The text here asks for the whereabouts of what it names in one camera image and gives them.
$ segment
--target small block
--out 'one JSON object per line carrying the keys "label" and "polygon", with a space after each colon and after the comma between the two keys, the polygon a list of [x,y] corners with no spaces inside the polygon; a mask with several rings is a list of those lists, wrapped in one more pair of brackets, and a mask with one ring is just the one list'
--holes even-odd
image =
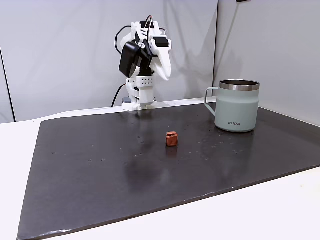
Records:
{"label": "small block", "polygon": [[130,104],[131,103],[131,99],[130,99],[130,97],[123,97],[122,98],[122,102],[125,103],[125,104]]}
{"label": "small block", "polygon": [[166,133],[165,144],[168,147],[175,147],[178,144],[178,134],[175,131]]}

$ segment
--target white table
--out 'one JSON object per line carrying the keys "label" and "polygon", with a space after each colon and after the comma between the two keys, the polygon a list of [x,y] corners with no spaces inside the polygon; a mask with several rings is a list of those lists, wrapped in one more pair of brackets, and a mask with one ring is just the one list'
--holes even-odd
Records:
{"label": "white table", "polygon": [[[201,104],[203,99],[159,103]],[[2,240],[17,238],[20,214],[40,123],[43,120],[123,112],[122,107],[64,112],[0,124]],[[94,239],[320,239],[320,168],[283,177],[134,219],[59,236]]]}

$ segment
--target white wall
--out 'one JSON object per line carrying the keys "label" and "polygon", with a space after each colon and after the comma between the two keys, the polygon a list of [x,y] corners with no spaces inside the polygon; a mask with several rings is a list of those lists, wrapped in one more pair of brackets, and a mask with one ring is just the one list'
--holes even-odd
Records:
{"label": "white wall", "polygon": [[260,106],[320,126],[320,1],[218,6],[214,85],[258,81]]}
{"label": "white wall", "polygon": [[[109,107],[126,81],[115,35],[149,14],[172,40],[172,77],[157,82],[158,102],[202,97],[213,80],[217,3],[0,0],[0,43],[17,121]],[[127,96],[123,88],[116,105]]]}
{"label": "white wall", "polygon": [[11,123],[13,121],[14,117],[10,105],[4,68],[0,57],[0,124]]}

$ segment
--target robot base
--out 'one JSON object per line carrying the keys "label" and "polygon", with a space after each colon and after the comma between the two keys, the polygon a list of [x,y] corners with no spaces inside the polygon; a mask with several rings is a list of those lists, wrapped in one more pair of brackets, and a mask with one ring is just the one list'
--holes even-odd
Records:
{"label": "robot base", "polygon": [[137,110],[146,110],[146,109],[155,109],[157,102],[154,101],[151,105],[140,106],[139,103],[122,103],[122,109],[126,111],[137,111]]}

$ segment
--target kiira logo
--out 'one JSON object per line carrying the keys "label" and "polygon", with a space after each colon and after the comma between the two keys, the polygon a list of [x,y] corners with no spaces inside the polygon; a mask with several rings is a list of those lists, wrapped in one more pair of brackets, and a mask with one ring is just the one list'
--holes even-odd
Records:
{"label": "kiira logo", "polygon": [[231,122],[231,121],[229,122],[229,124],[230,124],[230,125],[240,125],[239,122]]}

